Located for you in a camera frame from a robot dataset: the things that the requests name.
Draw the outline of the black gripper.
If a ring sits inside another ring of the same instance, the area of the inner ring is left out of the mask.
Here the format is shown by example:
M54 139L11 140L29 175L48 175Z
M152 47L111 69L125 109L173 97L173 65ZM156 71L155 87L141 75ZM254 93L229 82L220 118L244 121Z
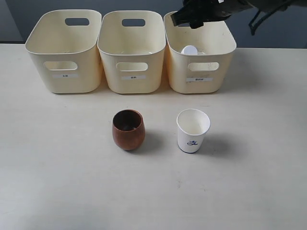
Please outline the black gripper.
M170 15L174 26L189 23L191 29L204 26L205 22L228 19L234 10L231 0L184 0L183 7Z

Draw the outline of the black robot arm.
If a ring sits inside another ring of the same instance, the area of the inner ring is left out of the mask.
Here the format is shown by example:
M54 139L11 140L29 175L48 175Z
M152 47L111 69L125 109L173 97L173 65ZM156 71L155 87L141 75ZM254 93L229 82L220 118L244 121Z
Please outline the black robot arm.
M171 14L174 26L188 23L192 29L202 27L207 22L218 22L231 15L257 8L260 12L285 10L292 0L185 0L183 7Z

